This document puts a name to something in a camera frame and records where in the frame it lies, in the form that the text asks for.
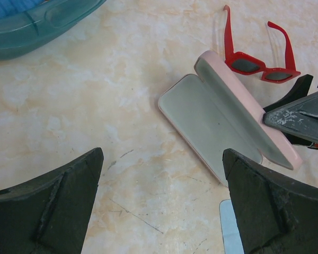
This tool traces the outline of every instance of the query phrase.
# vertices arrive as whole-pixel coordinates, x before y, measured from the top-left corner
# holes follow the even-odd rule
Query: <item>sunglasses frame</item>
[[[266,67],[266,65],[263,61],[255,58],[253,56],[250,56],[250,55],[248,55],[244,52],[240,52],[240,51],[234,52],[232,30],[231,30],[231,14],[230,14],[229,6],[225,5],[224,10],[227,11],[227,21],[226,21],[225,35],[224,35],[225,63],[228,65],[228,67],[232,71],[237,72],[237,73],[242,74],[242,75],[251,75],[251,74],[258,73],[258,72],[263,72],[263,74],[261,76],[261,80],[271,82],[271,83],[277,83],[277,84],[289,81],[290,79],[293,79],[301,74],[299,71],[296,70],[296,64],[295,64],[295,59],[294,59],[294,55],[293,55],[293,51],[292,51],[291,41],[290,41],[290,38],[288,37],[286,31],[283,28],[281,28],[280,26],[278,26],[270,21],[267,23],[267,25],[271,28],[279,30],[285,36],[285,40],[286,40],[285,68],[280,68],[280,67],[268,68],[268,67]],[[259,69],[255,70],[255,71],[251,71],[251,72],[246,72],[246,71],[241,71],[241,70],[233,68],[232,64],[235,61],[240,60],[240,59],[249,61],[249,62],[257,65],[259,67]],[[269,74],[272,74],[275,72],[286,73],[286,74],[289,74],[290,76],[287,78],[281,79],[281,80],[267,79],[267,76]]]

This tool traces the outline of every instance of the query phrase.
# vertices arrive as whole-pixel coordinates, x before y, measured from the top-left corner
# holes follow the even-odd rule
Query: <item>pink glasses case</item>
[[[261,163],[262,155],[288,169],[302,159],[286,137],[262,123],[265,111],[222,59],[206,51],[195,71],[167,90],[158,105],[214,175],[227,186],[222,163],[227,148]]]

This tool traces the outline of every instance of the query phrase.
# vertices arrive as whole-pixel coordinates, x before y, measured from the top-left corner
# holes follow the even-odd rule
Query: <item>teal plastic container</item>
[[[50,0],[0,19],[0,60],[45,45],[95,11],[106,0]]]

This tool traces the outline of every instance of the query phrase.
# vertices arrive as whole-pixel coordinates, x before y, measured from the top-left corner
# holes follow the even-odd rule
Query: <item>beige marble surface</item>
[[[208,49],[224,56],[225,4],[234,48],[283,66],[289,34],[297,69],[318,83],[318,0],[107,0],[46,46],[0,62],[0,189],[94,147],[105,154],[82,253],[224,253],[219,204],[229,198],[157,109]],[[262,105],[280,99],[260,74],[239,79]],[[297,148],[318,187],[318,152]]]

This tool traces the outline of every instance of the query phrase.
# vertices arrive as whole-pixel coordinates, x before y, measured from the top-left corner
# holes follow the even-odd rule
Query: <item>sunglasses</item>
[[[243,75],[251,75],[257,72],[262,72],[261,80],[272,83],[284,83],[301,73],[296,70],[295,59],[293,56],[290,38],[283,28],[268,22],[267,25],[271,28],[277,29],[283,33],[286,40],[285,49],[285,68],[267,68],[265,63],[253,56],[249,56],[243,52],[234,52],[233,40],[231,32],[231,17],[228,5],[225,5],[224,10],[227,11],[227,21],[225,26],[225,63],[229,68],[237,73]]]

